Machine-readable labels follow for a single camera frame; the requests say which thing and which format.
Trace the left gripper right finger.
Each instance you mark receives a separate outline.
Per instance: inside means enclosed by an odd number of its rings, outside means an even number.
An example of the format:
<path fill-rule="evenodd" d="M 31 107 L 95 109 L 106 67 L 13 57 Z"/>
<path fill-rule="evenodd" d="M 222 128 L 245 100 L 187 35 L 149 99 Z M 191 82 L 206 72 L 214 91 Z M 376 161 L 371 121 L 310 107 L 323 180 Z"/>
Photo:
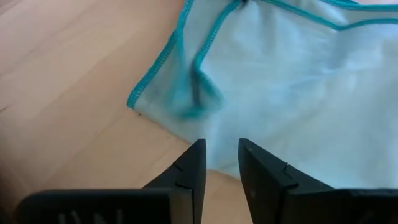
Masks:
<path fill-rule="evenodd" d="M 333 222 L 323 191 L 332 188 L 241 138 L 240 178 L 253 224 L 322 224 Z"/>

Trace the pale blue smooth towel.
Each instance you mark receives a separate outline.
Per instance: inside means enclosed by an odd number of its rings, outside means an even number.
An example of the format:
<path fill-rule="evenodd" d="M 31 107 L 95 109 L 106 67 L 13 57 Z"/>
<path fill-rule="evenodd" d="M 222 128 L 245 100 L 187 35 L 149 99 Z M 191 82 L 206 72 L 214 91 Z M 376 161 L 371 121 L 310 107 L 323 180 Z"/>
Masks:
<path fill-rule="evenodd" d="M 127 105 L 234 177 L 247 138 L 335 188 L 398 188 L 398 3 L 186 0 Z"/>

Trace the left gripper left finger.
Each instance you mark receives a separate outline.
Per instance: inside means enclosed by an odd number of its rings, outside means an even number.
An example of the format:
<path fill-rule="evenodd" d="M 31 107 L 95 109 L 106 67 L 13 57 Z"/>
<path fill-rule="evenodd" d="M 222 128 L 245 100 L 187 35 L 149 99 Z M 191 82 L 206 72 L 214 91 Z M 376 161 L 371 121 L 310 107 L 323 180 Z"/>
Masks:
<path fill-rule="evenodd" d="M 206 141 L 196 140 L 144 187 L 163 190 L 150 203 L 149 224 L 201 224 L 206 185 Z"/>

